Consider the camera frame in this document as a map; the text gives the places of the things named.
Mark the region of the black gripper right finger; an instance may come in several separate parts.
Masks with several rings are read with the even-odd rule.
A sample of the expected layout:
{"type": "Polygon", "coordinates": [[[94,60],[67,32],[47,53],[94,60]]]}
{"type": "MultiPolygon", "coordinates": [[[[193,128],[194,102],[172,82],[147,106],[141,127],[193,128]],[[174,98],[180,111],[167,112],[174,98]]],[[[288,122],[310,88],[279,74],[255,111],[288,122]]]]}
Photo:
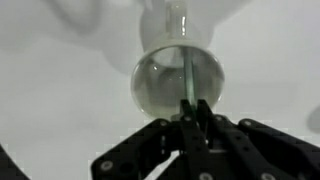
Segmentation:
{"type": "Polygon", "coordinates": [[[210,150],[222,150],[238,180],[320,180],[320,148],[256,120],[237,124],[199,100],[197,120],[210,150]]]}

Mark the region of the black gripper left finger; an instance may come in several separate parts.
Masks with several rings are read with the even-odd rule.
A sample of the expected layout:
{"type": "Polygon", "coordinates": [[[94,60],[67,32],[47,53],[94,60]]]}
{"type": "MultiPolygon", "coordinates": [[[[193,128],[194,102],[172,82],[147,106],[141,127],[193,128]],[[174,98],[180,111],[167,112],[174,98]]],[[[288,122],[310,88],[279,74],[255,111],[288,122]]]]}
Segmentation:
{"type": "Polygon", "coordinates": [[[144,180],[158,165],[179,151],[174,166],[187,180],[209,171],[208,148],[197,126],[196,110],[188,100],[180,103],[177,121],[156,119],[102,154],[91,165],[92,180],[144,180]]]}

